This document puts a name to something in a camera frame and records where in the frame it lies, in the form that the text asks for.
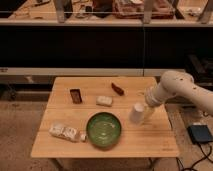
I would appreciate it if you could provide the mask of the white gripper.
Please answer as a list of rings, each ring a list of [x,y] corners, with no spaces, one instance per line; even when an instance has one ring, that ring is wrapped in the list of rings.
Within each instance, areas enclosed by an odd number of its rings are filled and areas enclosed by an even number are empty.
[[[144,98],[145,117],[149,118],[155,112],[155,108],[163,104],[162,92],[158,87],[150,87],[145,91]]]

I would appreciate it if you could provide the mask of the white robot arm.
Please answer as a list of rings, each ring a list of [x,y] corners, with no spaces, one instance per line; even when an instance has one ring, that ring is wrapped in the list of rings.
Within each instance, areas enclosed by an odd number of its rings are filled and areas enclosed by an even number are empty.
[[[153,108],[176,96],[188,99],[200,110],[213,116],[213,92],[196,85],[193,77],[185,72],[164,72],[160,82],[148,88],[144,94],[146,104]]]

